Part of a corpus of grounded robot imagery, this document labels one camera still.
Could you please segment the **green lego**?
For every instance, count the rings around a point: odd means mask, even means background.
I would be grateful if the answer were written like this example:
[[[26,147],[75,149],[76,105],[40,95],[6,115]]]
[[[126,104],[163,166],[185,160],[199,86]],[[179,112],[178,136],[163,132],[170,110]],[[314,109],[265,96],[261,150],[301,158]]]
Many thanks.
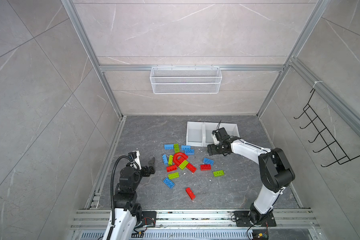
[[[168,174],[168,179],[173,180],[173,179],[178,178],[179,176],[180,176],[180,174],[178,172],[171,173],[171,174]]]
[[[214,171],[214,172],[213,172],[213,175],[214,175],[215,178],[217,178],[217,177],[222,177],[222,176],[225,175],[225,172],[224,172],[223,170]]]
[[[172,165],[173,165],[173,159],[174,159],[174,156],[173,156],[173,155],[170,155],[170,156],[169,156],[169,160],[168,160],[168,166],[172,166]]]
[[[174,144],[174,151],[176,154],[180,152],[179,144]]]
[[[188,164],[189,164],[189,162],[188,162],[187,160],[184,160],[184,161],[182,161],[182,163],[179,165],[179,168],[180,168],[181,170],[184,170],[184,169],[187,167]]]

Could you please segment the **green lego top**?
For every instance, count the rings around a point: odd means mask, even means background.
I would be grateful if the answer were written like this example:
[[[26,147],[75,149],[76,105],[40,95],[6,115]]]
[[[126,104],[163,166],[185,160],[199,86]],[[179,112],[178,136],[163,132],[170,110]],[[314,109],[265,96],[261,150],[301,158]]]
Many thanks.
[[[174,144],[174,151],[176,154],[180,152],[179,144]]]

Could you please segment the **red arch lego piece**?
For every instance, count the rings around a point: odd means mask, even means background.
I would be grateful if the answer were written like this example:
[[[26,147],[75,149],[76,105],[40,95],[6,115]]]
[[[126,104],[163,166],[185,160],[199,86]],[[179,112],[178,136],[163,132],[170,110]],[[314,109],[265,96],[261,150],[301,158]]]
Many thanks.
[[[180,166],[183,161],[187,160],[188,159],[188,156],[184,153],[176,153],[173,157],[173,163],[176,165],[176,166]]]

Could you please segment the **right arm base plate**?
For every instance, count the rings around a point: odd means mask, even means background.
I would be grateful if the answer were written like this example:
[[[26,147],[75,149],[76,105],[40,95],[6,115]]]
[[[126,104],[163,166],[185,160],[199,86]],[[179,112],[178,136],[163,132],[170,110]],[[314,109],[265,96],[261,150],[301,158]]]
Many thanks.
[[[253,211],[234,211],[231,221],[236,223],[237,227],[276,227],[276,220],[273,210],[264,215],[259,215]]]

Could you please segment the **blue lego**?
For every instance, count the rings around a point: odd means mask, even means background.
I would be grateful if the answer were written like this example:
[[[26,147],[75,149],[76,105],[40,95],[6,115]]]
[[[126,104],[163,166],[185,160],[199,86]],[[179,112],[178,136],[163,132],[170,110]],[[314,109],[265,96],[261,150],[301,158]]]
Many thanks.
[[[193,150],[193,149],[185,149],[185,150],[184,150],[184,153],[185,153],[187,156],[191,156],[191,155],[194,155],[194,154],[195,154],[195,150]]]
[[[170,189],[172,189],[172,188],[175,186],[175,183],[172,182],[169,178],[165,178],[165,179],[163,180],[163,183],[164,183],[167,187],[169,187]]]
[[[173,150],[175,147],[174,147],[174,144],[165,144],[164,148],[165,148],[165,150]]]
[[[162,158],[163,158],[163,163],[164,163],[164,165],[168,166],[169,161],[168,161],[167,155],[164,154],[164,155],[162,156]]]
[[[211,160],[211,159],[208,159],[208,158],[204,158],[204,159],[203,159],[203,164],[213,166],[213,165],[214,165],[214,161]]]
[[[182,151],[189,150],[189,149],[191,149],[191,146],[181,145],[181,150],[182,150]]]

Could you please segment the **green lego under arch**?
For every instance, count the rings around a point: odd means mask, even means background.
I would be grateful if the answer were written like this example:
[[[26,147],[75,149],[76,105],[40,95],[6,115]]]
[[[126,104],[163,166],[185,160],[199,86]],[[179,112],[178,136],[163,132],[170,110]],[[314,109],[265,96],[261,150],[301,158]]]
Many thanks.
[[[184,170],[184,169],[187,167],[188,164],[189,164],[189,162],[188,162],[187,160],[184,160],[184,161],[182,161],[182,163],[179,165],[179,168],[180,168],[181,170]]]

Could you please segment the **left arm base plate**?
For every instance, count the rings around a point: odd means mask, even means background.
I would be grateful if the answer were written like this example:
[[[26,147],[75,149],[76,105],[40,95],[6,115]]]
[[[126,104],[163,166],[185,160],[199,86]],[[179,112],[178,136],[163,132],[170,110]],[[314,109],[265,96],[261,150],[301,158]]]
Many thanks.
[[[143,211],[138,218],[136,228],[155,227],[157,220],[157,211]]]

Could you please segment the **white three-compartment bin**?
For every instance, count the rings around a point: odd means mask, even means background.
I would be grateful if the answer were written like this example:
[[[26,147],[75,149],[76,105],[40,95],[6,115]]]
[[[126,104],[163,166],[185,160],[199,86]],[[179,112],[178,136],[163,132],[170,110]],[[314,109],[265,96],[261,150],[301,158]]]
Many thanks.
[[[213,144],[212,131],[215,131],[219,123],[187,122],[186,145],[192,147],[207,147]],[[225,128],[230,136],[239,137],[237,124],[221,123],[220,128]]]

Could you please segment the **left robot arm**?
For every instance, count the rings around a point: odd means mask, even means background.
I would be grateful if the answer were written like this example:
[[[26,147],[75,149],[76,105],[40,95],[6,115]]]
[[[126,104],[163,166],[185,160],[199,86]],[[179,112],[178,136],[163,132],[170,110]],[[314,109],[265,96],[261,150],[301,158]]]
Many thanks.
[[[127,165],[120,171],[120,179],[115,184],[115,174],[119,162],[125,159]],[[156,172],[155,158],[147,166],[140,162],[140,152],[133,151],[117,158],[111,173],[110,196],[111,213],[104,240],[128,240],[132,234],[143,235],[145,229],[155,227],[156,212],[149,212],[153,216],[144,216],[141,204],[137,200],[137,188],[144,177],[149,177]]]

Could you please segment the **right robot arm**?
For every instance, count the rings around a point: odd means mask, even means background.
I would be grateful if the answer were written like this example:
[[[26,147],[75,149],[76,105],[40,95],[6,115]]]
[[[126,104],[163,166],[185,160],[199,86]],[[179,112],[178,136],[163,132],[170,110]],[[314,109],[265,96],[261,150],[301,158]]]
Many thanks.
[[[284,189],[296,175],[280,148],[268,149],[248,143],[240,137],[230,136],[225,128],[212,131],[214,143],[208,145],[208,154],[237,154],[259,165],[262,188],[254,203],[251,204],[249,218],[251,224],[261,225],[271,216],[274,204]]]

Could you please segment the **red lego bottom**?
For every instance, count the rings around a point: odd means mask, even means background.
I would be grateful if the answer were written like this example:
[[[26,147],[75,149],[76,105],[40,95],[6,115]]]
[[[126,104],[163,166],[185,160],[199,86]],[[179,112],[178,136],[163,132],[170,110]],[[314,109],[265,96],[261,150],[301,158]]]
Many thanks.
[[[190,199],[193,201],[196,196],[195,194],[193,193],[193,191],[191,190],[191,188],[186,188],[186,193],[188,194],[188,196],[190,197]]]

